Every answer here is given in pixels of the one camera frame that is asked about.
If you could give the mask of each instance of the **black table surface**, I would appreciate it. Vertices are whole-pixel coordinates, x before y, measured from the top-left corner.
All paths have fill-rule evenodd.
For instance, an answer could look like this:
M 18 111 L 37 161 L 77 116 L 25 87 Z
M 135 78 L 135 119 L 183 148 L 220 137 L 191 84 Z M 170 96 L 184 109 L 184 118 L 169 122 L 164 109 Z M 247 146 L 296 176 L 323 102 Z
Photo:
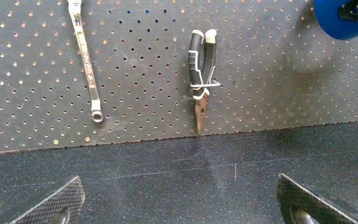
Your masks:
M 358 207 L 358 123 L 0 154 L 0 212 L 76 174 L 81 223 L 283 223 L 281 172 Z

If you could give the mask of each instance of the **blue cylindrical container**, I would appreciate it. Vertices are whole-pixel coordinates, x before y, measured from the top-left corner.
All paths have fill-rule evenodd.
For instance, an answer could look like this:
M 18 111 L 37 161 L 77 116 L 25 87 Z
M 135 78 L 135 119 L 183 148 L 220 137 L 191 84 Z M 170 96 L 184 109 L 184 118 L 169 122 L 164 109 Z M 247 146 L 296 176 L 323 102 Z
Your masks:
M 314 13 L 321 28 L 335 39 L 348 40 L 358 36 L 358 21 L 341 19 L 338 9 L 353 0 L 314 0 Z

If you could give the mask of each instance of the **pegboard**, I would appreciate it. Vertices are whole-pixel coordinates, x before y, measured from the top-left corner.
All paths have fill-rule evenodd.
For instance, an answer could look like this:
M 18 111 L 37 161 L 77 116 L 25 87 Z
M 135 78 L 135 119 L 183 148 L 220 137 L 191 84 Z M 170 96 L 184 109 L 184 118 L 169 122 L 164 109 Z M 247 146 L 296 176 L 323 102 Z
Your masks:
M 358 38 L 310 0 L 85 1 L 104 121 L 91 120 L 66 1 L 0 1 L 0 152 L 196 135 L 191 31 L 218 30 L 203 134 L 358 120 Z

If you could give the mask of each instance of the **black and white pliers handle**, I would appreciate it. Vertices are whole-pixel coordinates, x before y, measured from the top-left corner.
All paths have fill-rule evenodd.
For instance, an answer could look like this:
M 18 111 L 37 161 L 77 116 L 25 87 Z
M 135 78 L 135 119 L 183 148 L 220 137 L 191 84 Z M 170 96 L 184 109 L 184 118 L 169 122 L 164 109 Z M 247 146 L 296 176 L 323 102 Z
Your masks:
M 198 134 L 204 123 L 204 114 L 206 111 L 206 100 L 209 95 L 207 87 L 219 86 L 220 83 L 211 81 L 215 65 L 218 45 L 216 43 L 216 30 L 211 29 L 205 33 L 205 49 L 204 67 L 200 68 L 200 53 L 204 46 L 204 34 L 199 30 L 193 30 L 189 48 L 189 72 L 190 86 L 193 89 L 193 98 L 195 99 L 195 114 Z

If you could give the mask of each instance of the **silver combination wrench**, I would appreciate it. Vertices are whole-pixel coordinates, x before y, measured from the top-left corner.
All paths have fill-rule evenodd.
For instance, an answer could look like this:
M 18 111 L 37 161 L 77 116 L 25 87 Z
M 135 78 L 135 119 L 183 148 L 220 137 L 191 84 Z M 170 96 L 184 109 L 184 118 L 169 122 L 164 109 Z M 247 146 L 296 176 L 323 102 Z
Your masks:
M 84 28 L 81 20 L 81 0 L 68 0 L 68 12 L 70 13 L 71 21 L 73 22 L 75 35 L 77 36 L 78 46 L 80 47 L 82 62 L 84 64 L 86 79 L 88 81 L 89 90 L 91 92 L 91 115 L 92 120 L 96 123 L 103 121 L 101 110 L 100 97 L 96 87 L 96 80 L 94 79 L 88 46 L 84 35 Z

